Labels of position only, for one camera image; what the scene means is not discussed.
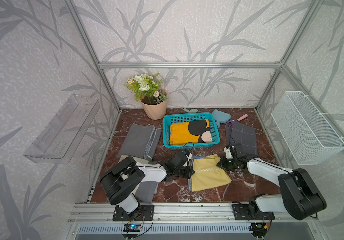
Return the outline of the olive yellow pillowcase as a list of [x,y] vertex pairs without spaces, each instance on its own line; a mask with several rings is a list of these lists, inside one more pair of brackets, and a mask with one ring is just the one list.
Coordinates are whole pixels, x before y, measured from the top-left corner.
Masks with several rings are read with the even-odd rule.
[[220,160],[218,155],[192,158],[194,174],[188,181],[191,192],[221,187],[232,182],[225,170],[217,166]]

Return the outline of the dark grey checked pillowcase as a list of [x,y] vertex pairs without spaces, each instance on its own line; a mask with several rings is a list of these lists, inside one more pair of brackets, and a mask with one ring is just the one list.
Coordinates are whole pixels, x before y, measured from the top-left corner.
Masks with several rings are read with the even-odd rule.
[[227,146],[241,144],[245,153],[258,156],[255,128],[234,122],[226,124],[225,130]]

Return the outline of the yellow black cartoon pillowcase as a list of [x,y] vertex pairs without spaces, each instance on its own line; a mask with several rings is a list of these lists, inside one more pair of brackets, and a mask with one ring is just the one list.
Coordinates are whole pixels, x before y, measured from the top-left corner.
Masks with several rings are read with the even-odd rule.
[[170,126],[170,145],[185,145],[187,143],[211,143],[209,120],[195,120],[183,123],[174,123]]

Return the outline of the beige grey striped pillowcase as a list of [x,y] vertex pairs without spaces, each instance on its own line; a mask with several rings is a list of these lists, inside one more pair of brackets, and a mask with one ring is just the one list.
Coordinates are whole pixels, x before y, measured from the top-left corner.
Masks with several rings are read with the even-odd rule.
[[[120,157],[119,162],[124,160],[126,157],[130,157],[130,156],[122,155]],[[152,161],[150,162],[148,160],[140,159],[137,157],[134,157],[134,160],[137,163],[142,163],[142,164],[149,164],[149,163],[155,164]],[[142,203],[152,204],[154,196],[157,193],[158,186],[159,186],[159,182],[154,182],[154,181],[152,181],[152,182],[141,182],[139,184],[137,190],[135,191],[135,196]]]

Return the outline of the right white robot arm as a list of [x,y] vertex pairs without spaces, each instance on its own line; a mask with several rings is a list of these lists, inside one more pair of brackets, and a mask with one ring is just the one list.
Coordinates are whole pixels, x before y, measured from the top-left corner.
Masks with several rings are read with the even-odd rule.
[[237,220],[273,220],[275,213],[287,213],[296,220],[317,217],[327,207],[326,200],[309,173],[302,168],[286,169],[244,152],[242,145],[226,146],[217,166],[228,172],[257,175],[277,185],[278,195],[260,195],[247,204],[233,204]]

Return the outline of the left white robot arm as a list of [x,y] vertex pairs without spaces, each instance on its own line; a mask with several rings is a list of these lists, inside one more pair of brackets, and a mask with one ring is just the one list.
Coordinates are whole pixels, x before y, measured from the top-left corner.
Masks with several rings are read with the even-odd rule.
[[134,194],[140,183],[190,179],[195,173],[189,164],[191,159],[192,154],[188,150],[178,152],[167,162],[152,164],[139,163],[129,156],[106,172],[100,184],[111,205],[133,216],[141,211],[141,205]]

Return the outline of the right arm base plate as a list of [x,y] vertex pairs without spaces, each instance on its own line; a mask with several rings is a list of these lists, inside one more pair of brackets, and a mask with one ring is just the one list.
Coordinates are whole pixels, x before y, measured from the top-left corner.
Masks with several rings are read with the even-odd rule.
[[250,202],[248,204],[232,202],[231,208],[233,210],[235,220],[268,222],[275,220],[273,212],[262,212],[254,202]]

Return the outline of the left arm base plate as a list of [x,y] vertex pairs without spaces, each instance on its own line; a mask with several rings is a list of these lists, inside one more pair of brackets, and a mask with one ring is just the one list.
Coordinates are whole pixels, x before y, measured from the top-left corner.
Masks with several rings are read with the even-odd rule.
[[123,208],[116,206],[113,221],[114,222],[133,222],[133,221],[153,221],[154,205],[140,204],[133,212],[128,213]]

